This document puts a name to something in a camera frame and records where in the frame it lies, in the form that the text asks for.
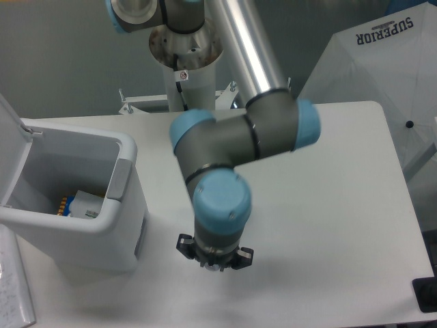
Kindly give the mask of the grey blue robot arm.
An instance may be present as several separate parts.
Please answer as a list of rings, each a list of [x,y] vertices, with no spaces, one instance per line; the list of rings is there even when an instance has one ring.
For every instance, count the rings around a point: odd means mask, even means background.
[[[252,1],[107,1],[114,28],[151,29],[152,55],[171,73],[169,93],[180,115],[169,135],[195,218],[193,235],[181,234],[177,250],[205,268],[249,267],[253,250],[240,246],[252,209],[251,191],[235,167],[314,144],[317,109],[295,100],[284,81]],[[217,120],[195,105],[188,86],[226,54],[246,113]]]

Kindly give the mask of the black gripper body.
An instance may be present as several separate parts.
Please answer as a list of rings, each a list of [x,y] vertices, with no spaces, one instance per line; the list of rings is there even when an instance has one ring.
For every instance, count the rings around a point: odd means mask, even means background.
[[[215,247],[207,245],[201,239],[195,238],[198,245],[199,263],[201,267],[216,265],[220,271],[224,271],[230,267],[230,260],[234,252],[239,248],[240,238],[234,241],[231,245],[225,247]]]

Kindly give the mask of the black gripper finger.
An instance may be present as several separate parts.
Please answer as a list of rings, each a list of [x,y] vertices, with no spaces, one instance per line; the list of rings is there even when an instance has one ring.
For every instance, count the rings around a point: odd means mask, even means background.
[[[229,264],[233,270],[239,270],[252,265],[254,250],[248,247],[239,247],[233,254]]]
[[[198,245],[189,234],[179,234],[176,249],[187,259],[199,261]]]

